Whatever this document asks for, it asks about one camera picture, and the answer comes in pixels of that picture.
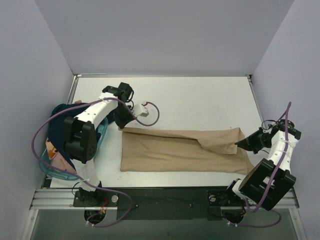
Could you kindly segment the beige t shirt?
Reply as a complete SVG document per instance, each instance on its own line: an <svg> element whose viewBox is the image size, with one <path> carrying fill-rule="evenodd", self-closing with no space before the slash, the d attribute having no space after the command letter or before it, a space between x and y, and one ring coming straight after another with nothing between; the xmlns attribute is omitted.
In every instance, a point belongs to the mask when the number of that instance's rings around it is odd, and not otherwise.
<svg viewBox="0 0 320 240"><path fill-rule="evenodd" d="M228 130L122 130L121 172L222 172L248 174L248 154L237 146L240 128Z"/></svg>

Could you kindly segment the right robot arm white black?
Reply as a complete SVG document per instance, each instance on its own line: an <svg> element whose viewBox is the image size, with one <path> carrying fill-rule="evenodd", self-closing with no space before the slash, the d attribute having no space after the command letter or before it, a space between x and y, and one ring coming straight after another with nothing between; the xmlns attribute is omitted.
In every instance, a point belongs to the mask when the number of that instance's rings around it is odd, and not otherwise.
<svg viewBox="0 0 320 240"><path fill-rule="evenodd" d="M281 119L236 142L237 147L253 154L265 148L269 154L244 179L238 178L228 186L223 192L224 201L229 205L252 201L267 211L272 210L296 183L290 164L301 135L292 121Z"/></svg>

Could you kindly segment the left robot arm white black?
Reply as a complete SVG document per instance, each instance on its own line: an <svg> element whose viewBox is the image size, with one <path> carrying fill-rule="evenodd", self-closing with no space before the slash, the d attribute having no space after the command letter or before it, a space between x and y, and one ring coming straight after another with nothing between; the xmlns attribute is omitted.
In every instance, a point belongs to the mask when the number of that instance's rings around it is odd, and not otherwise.
<svg viewBox="0 0 320 240"><path fill-rule="evenodd" d="M134 120L131 109L126 107L134 95L132 87L121 82L118 87L107 86L99 96L99 102L91 103L75 117L67 117L63 123L63 151L70 157L77 175L83 179L79 185L79 198L91 206L103 201L103 191L94 165L98 150L97 129L111 115L122 129Z"/></svg>

